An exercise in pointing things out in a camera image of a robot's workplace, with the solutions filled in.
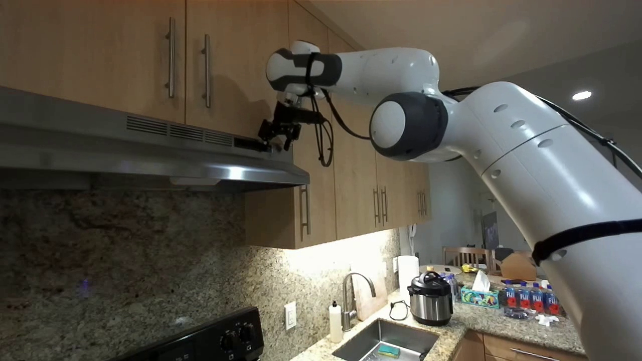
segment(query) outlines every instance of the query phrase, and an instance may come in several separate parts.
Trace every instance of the black stove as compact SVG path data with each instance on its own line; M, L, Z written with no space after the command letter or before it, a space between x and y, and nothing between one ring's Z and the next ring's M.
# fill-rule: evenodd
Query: black stove
M258 361L264 354L260 310L241 310L116 361Z

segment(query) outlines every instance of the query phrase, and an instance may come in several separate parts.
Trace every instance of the stainless steel faucet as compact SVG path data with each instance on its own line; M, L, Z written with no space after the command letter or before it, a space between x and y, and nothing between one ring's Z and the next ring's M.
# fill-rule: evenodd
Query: stainless steel faucet
M365 279L369 286L372 297L377 297L373 281L369 281L363 272L348 272L344 277L344 332L352 330L352 321L358 318L358 308L356 308L356 292L353 292L353 277Z

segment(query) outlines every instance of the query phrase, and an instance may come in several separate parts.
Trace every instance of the granite countertop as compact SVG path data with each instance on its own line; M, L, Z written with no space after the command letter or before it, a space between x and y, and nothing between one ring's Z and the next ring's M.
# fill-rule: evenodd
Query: granite countertop
M332 342L332 338L323 338L322 342L311 345L308 351L300 354L294 361L309 361L309 360L337 361L337 358L333 358L332 354L340 345L350 342L353 335L358 335L362 330L365 330L369 324L373 324L376 319L391 321L390 308L385 305L383 310L373 313L369 319L356 325L352 332L344 335L341 342ZM587 354L574 325L568 319L562 319L554 328L545 328L536 319L529 319L529 321L506 319L500 310L484 310L478 305L456 303L456 313L445 328L421 325L411 315L405 321L396 321L396 324L428 330L440 335L438 344L426 355L426 361L452 360L452 355L458 350L458 344L464 340L468 330L498 335L498 338L509 338L517 342L526 342L543 348L552 348L552 350L562 350L572 354Z

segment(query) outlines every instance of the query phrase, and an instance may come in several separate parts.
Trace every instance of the stainless steel range hood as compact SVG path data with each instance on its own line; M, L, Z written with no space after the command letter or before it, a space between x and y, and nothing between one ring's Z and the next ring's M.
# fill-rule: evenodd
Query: stainless steel range hood
M0 88L0 189L264 191L309 182L289 152L260 144Z

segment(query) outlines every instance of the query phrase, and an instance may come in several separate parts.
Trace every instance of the electrical outlet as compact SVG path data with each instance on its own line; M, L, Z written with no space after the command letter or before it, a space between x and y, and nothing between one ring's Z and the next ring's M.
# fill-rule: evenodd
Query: electrical outlet
M291 332L298 325L298 303L291 302L284 308L286 332Z

